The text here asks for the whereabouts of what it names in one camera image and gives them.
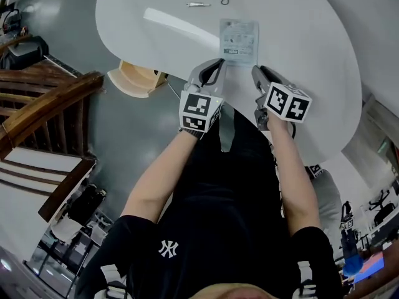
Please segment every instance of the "white wall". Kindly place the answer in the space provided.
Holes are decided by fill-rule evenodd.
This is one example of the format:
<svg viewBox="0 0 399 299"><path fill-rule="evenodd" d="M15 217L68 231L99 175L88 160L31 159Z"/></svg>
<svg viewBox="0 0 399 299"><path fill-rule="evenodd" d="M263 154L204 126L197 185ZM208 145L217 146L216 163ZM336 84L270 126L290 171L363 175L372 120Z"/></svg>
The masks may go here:
<svg viewBox="0 0 399 299"><path fill-rule="evenodd" d="M399 0L328 0L355 50L363 87L399 116Z"/></svg>
<svg viewBox="0 0 399 299"><path fill-rule="evenodd" d="M380 190L389 186L395 178L391 167L386 165L379 169L374 186L368 187L361 175L342 153L322 163L321 166L328 170L334 179L342 203L350 201L354 212L360 209L360 206L367 204L369 200L376 198Z"/></svg>

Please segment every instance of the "white table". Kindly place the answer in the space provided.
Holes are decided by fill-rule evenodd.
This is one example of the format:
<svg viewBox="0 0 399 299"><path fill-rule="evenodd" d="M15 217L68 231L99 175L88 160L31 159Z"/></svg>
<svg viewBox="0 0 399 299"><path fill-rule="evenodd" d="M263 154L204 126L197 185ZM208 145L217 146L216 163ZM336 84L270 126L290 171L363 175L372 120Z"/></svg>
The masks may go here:
<svg viewBox="0 0 399 299"><path fill-rule="evenodd" d="M211 7L186 7L196 1ZM258 64L305 90L313 104L296 143L306 165L341 151L361 114L355 53L326 0L97 0L96 22L105 46L117 57L187 80L191 70L218 57L219 19L259 22ZM255 123L250 68L230 67L226 101Z"/></svg>

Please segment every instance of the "black t-shirt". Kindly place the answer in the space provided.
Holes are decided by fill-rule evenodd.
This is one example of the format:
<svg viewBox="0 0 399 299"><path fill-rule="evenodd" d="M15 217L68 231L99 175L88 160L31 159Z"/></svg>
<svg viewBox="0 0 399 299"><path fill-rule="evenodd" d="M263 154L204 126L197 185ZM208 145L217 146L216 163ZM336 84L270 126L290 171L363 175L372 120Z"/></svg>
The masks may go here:
<svg viewBox="0 0 399 299"><path fill-rule="evenodd" d="M289 237L284 218L265 206L267 196L212 184L193 190L174 199L158 224L119 218L82 272L76 297L93 298L105 289L100 268L115 264L137 299L189 299L217 283L249 283L291 299L304 281L299 262L318 298L342 297L332 249L320 229Z"/></svg>

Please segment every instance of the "office chair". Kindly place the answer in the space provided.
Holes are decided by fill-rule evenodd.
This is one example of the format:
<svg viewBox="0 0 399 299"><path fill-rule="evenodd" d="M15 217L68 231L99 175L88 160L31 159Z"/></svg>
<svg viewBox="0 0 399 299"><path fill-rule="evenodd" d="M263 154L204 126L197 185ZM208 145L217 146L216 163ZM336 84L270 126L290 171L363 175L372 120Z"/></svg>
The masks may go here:
<svg viewBox="0 0 399 299"><path fill-rule="evenodd" d="M389 195L389 191L387 191L387 195L384 196L384 191L381 190L381 197L377 202L368 202L372 207L369 207L368 209L370 211L373 211L374 209L376 209L378 206L381 207L381 210L383 209L382 203L384 202L384 200L387 199L388 195Z"/></svg>
<svg viewBox="0 0 399 299"><path fill-rule="evenodd" d="M375 215L374 224L378 226L383 222L383 220L395 210L395 205L392 202L382 207L382 209Z"/></svg>

